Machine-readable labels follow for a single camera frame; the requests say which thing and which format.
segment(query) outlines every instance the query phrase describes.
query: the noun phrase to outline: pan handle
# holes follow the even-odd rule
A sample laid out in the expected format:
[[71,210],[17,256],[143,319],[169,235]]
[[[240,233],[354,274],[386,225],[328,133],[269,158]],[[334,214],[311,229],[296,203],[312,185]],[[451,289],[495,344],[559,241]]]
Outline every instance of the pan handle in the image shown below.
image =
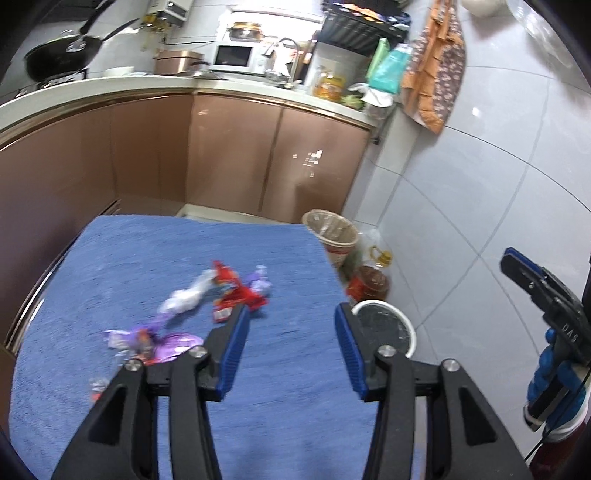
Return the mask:
[[110,38],[113,38],[114,36],[117,35],[117,33],[125,30],[127,27],[130,27],[131,25],[136,23],[138,20],[139,20],[139,18],[134,18],[133,20],[129,20],[128,22],[124,23],[120,27],[117,27],[110,34],[108,34],[105,38],[103,38],[103,42],[109,40]]
[[80,27],[80,35],[86,35],[96,20],[105,12],[105,10],[113,5],[115,1],[116,0],[105,0],[102,2],[99,8],[96,8],[95,11],[92,12],[92,15],[86,20],[86,23]]

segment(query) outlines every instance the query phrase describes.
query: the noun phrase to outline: hanging towel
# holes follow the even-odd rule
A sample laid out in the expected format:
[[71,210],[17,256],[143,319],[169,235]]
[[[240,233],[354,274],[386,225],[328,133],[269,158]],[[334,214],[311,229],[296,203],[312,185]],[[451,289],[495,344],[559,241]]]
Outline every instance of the hanging towel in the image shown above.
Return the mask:
[[456,101],[465,65],[456,0],[435,0],[427,25],[413,42],[413,54],[402,77],[407,115],[438,134]]

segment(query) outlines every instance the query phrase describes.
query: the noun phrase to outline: kitchen cabinet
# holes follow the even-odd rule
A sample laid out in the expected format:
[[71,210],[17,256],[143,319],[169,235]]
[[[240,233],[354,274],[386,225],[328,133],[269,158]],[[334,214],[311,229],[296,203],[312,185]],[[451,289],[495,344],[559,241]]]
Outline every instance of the kitchen cabinet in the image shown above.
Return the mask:
[[113,166],[121,213],[160,214],[158,138],[160,99],[113,106]]
[[187,202],[257,215],[281,110],[264,102],[197,95]]
[[174,215],[184,205],[192,95],[113,107],[113,165],[121,213]]
[[193,96],[174,95],[158,101],[160,213],[176,215],[185,205],[187,146]]
[[260,215],[299,223],[314,208],[340,213],[368,139],[365,129],[286,108]]
[[0,345],[0,426],[6,435],[8,435],[8,410],[15,363],[14,355]]
[[79,113],[0,150],[0,338],[37,281],[115,200],[111,108]]

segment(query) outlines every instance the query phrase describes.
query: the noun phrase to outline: blue gripper pad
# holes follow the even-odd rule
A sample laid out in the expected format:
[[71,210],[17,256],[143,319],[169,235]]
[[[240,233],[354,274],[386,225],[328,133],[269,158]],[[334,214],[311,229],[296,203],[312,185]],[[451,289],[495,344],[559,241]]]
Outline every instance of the blue gripper pad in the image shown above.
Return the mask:
[[544,276],[544,272],[540,268],[540,266],[538,264],[532,262],[523,253],[519,252],[519,250],[517,250],[513,247],[509,247],[509,248],[505,249],[505,253],[503,253],[503,257],[505,255],[511,255],[512,257],[515,257],[519,262],[521,262],[526,267],[528,267],[532,272],[535,272],[538,276],[540,276],[540,277]]
[[242,356],[242,350],[246,343],[248,330],[250,327],[250,315],[248,308],[243,307],[238,313],[234,330],[228,341],[228,346],[223,353],[219,364],[219,379],[217,381],[216,390],[220,398],[224,398],[234,384],[236,371],[238,370],[238,363]]
[[365,380],[365,364],[342,305],[338,305],[335,310],[335,329],[340,351],[349,372],[351,386],[359,394],[361,400],[365,400],[369,390]]

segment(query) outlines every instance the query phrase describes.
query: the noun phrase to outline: white countertop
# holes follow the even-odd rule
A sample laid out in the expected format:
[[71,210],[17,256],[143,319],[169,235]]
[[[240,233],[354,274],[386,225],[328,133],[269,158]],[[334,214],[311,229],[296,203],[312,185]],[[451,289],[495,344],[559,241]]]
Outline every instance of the white countertop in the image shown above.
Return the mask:
[[362,112],[338,103],[316,98],[303,92],[277,88],[264,82],[243,79],[202,80],[183,77],[149,75],[143,77],[101,77],[63,83],[43,90],[38,90],[16,98],[0,106],[0,132],[15,125],[25,118],[55,108],[74,100],[104,95],[106,93],[131,92],[146,89],[169,88],[209,88],[228,92],[253,93],[271,98],[278,98],[294,103],[301,103],[311,108],[323,110],[326,114],[341,115],[375,127],[377,122]]

